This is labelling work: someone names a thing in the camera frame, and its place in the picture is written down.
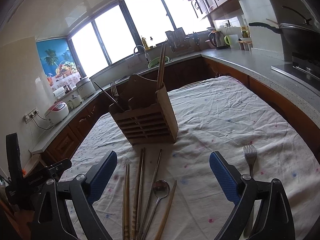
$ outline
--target white rice cooker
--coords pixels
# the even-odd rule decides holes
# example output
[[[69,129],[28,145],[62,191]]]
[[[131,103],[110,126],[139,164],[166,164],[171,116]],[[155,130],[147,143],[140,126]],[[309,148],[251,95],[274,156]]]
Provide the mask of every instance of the white rice cooker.
[[[68,106],[65,102],[53,104],[44,114],[45,118],[53,125],[61,122],[69,114]]]
[[[77,89],[79,95],[83,100],[87,99],[88,97],[92,96],[96,90],[91,82],[91,79],[88,77],[82,78],[77,84]]]

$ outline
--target wok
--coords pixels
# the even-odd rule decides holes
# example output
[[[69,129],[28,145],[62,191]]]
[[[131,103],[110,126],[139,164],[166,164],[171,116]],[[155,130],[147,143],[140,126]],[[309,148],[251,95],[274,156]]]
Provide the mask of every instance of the wok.
[[[283,8],[290,9],[298,13],[296,10],[289,7],[283,6]],[[249,23],[249,26],[264,27],[272,30],[274,33],[281,34],[296,50],[296,52],[312,59],[319,59],[320,33],[313,30],[313,27],[309,24],[311,19],[303,18],[305,23],[301,25],[281,23],[280,28],[276,28],[266,23],[253,22]]]

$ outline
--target electric kettle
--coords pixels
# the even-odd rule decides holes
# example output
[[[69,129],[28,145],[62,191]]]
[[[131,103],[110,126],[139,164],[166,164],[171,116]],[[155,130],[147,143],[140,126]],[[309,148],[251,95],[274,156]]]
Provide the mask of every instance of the electric kettle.
[[[224,36],[219,31],[212,31],[209,34],[209,40],[217,49],[227,49],[229,46],[224,41]]]

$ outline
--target metal fork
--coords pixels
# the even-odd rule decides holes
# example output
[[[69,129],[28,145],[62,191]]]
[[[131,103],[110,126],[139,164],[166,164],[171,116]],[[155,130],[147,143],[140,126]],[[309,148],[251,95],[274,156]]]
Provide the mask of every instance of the metal fork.
[[[243,147],[243,155],[245,160],[247,161],[247,164],[249,165],[250,176],[253,178],[253,166],[257,158],[257,150],[252,144],[245,145]],[[249,237],[252,230],[252,223],[253,223],[253,207],[252,207],[248,222],[245,225],[245,228],[243,231],[244,237]]]
[[[116,83],[113,81],[110,83],[110,86],[111,86],[111,94],[112,94],[113,98],[115,99],[115,101],[118,101],[119,94],[118,94],[118,90],[116,87]]]

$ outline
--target gray countertop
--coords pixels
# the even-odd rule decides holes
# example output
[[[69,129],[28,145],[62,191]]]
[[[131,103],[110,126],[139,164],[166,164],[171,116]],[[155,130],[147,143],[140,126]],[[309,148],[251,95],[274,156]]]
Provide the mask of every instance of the gray countertop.
[[[205,57],[215,60],[260,81],[290,100],[320,128],[320,97],[302,84],[271,69],[271,65],[283,64],[284,62],[282,60],[252,54],[250,51],[242,51],[239,49],[208,49],[173,58],[172,61],[166,63],[165,66],[173,65],[196,57]],[[147,69],[138,74],[146,74],[157,69],[158,67]],[[121,80],[116,84],[125,83],[127,80],[128,78]],[[107,85],[104,86],[103,89],[108,90],[109,87],[110,85]],[[54,126],[51,130],[46,131],[41,136],[39,143],[33,148],[32,154],[44,152],[62,129],[100,93],[102,93],[102,91],[96,91],[93,96],[84,100],[80,106],[72,109],[69,115],[62,122]]]

